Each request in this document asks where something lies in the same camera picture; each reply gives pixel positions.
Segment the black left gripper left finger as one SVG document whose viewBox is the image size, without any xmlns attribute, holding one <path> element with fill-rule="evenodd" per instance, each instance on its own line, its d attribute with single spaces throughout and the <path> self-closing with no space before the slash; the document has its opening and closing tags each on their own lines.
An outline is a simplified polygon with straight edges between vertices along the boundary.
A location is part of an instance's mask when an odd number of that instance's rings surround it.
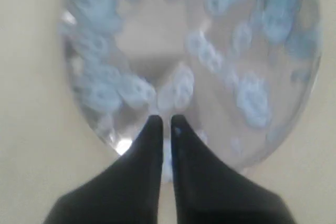
<svg viewBox="0 0 336 224">
<path fill-rule="evenodd" d="M 101 174 L 61 196 L 45 223 L 157 223 L 163 122 L 148 118 L 131 147 Z"/>
</svg>

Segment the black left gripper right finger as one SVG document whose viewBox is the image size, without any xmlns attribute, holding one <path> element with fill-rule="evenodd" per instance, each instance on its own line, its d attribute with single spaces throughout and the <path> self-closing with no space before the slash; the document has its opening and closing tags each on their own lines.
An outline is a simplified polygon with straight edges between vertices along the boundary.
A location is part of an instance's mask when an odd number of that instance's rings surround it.
<svg viewBox="0 0 336 224">
<path fill-rule="evenodd" d="M 178 223 L 295 223 L 277 194 L 224 164 L 186 118 L 171 118 L 173 184 Z"/>
</svg>

